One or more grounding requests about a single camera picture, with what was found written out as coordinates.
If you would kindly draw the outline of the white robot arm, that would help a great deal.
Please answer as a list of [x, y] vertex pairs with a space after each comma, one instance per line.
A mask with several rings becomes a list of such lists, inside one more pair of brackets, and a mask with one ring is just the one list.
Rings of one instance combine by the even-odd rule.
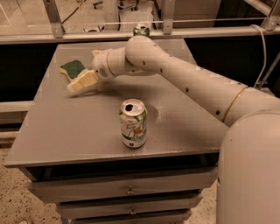
[[119, 49], [97, 51], [77, 91], [121, 74], [161, 74], [227, 125], [220, 147], [217, 224], [280, 224], [280, 99], [165, 52], [136, 35]]

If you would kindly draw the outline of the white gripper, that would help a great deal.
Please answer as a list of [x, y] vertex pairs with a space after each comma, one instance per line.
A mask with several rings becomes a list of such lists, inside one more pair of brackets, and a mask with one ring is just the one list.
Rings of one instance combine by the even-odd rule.
[[67, 89], [70, 92], [77, 92], [97, 83], [100, 79], [112, 79], [113, 74], [109, 71], [108, 56], [110, 50], [93, 50], [92, 68], [93, 70], [84, 69], [76, 78], [70, 81]]

